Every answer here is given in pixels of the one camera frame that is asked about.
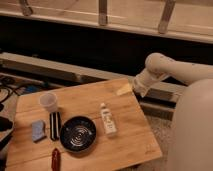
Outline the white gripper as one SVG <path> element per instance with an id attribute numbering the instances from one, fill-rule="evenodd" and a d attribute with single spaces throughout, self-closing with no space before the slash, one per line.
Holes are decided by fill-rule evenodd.
<path id="1" fill-rule="evenodd" d="M 141 97 L 144 98 L 155 83 L 161 82 L 168 78 L 165 73 L 155 73 L 148 69 L 143 69 L 139 74 L 137 74 L 133 79 L 133 89 L 135 92 L 140 93 Z M 118 96 L 129 93 L 132 91 L 132 86 L 127 83 L 119 88 L 116 92 Z"/>

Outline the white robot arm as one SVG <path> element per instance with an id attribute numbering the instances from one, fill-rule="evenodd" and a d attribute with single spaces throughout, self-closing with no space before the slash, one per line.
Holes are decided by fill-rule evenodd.
<path id="1" fill-rule="evenodd" d="M 187 88 L 176 103 L 166 171 L 213 171 L 213 65 L 152 53 L 132 84 L 124 84 L 117 94 L 134 90 L 144 97 L 153 84 L 168 77 Z"/>

